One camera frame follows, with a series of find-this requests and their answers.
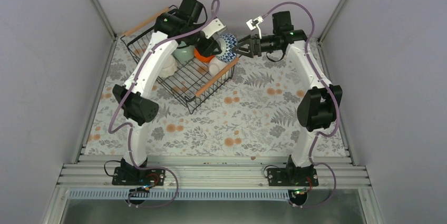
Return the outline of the mint green bowl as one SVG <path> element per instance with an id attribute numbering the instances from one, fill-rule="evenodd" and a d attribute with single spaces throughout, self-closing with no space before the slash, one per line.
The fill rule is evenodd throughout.
<path id="1" fill-rule="evenodd" d="M 172 55 L 180 64 L 185 64 L 195 58 L 195 48 L 193 46 L 177 48 Z"/>

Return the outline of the white scalloped bowl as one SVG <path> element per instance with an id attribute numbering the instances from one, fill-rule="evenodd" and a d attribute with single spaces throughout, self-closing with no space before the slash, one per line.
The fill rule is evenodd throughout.
<path id="1" fill-rule="evenodd" d="M 175 74 L 178 62 L 173 55 L 169 55 L 159 73 L 160 77 L 167 78 Z"/>

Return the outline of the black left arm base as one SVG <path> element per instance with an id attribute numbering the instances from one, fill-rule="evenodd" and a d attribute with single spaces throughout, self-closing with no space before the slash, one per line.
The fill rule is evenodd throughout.
<path id="1" fill-rule="evenodd" d="M 112 184 L 114 186 L 162 186 L 166 177 L 164 169 L 139 170 L 123 158 L 120 165 L 114 169 Z"/>

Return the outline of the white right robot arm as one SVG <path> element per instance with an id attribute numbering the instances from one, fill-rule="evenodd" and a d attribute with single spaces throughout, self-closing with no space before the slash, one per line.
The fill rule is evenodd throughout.
<path id="1" fill-rule="evenodd" d="M 289 157 L 291 168 L 285 172 L 287 182 L 297 186 L 306 178 L 303 168 L 314 165 L 312 153 L 318 137 L 332 137 L 338 131 L 343 90 L 340 85 L 333 85 L 319 67 L 307 35 L 294 28 L 289 11 L 274 13 L 272 20 L 271 35 L 248 35 L 238 41 L 232 52 L 253 58 L 281 51 L 281 59 L 292 62 L 307 89 L 297 108 L 299 139 Z"/>

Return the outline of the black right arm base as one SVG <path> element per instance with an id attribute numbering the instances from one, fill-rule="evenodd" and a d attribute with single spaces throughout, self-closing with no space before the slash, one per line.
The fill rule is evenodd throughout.
<path id="1" fill-rule="evenodd" d="M 263 172 L 270 187 L 314 187 L 318 186 L 318 175 L 312 164 L 296 166 L 291 155 L 284 168 L 268 165 Z"/>

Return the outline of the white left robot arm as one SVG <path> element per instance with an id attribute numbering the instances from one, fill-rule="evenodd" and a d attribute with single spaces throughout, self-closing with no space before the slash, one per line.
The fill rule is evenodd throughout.
<path id="1" fill-rule="evenodd" d="M 197 0 L 182 0 L 178 8 L 159 13 L 154 18 L 152 34 L 136 68 L 121 85 L 113 87 L 118 107 L 111 118 L 108 132 L 114 134 L 128 126 L 127 152 L 123 160 L 130 165 L 125 173 L 133 184 L 141 184 L 147 177 L 143 167 L 147 161 L 145 137 L 148 124 L 156 117 L 159 106 L 151 101 L 152 88 L 161 75 L 169 56 L 181 42 L 194 46 L 203 55 L 213 52 L 215 36 L 225 30 L 217 18 L 220 0 L 211 3 L 211 14 L 198 23 L 204 5 Z"/>

